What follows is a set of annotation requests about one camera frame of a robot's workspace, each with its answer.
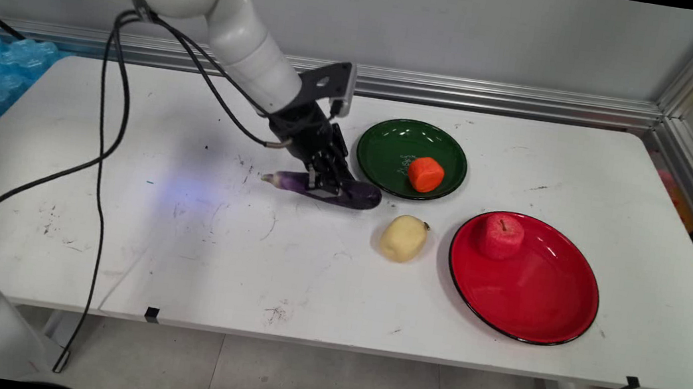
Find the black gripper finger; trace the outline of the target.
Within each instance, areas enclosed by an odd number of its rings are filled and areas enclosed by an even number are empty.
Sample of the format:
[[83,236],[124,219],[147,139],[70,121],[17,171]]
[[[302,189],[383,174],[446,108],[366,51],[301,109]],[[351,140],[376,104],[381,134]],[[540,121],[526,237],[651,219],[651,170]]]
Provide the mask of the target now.
[[330,147],[325,183],[330,187],[337,187],[339,190],[347,191],[352,187],[354,181],[355,179],[350,173],[343,150],[337,147]]
[[340,196],[345,158],[337,152],[318,151],[311,158],[306,193]]

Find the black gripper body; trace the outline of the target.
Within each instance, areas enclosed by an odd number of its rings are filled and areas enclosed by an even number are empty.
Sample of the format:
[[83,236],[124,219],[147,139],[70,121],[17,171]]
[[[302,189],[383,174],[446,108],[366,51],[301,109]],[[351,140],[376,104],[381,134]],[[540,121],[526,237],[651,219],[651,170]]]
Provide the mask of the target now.
[[287,143],[286,150],[300,160],[305,167],[318,151],[329,151],[330,147],[343,150],[348,157],[347,144],[338,123],[333,123],[342,114],[343,104],[331,104],[329,113],[321,111],[318,102],[284,108],[269,117],[269,128],[278,139]]

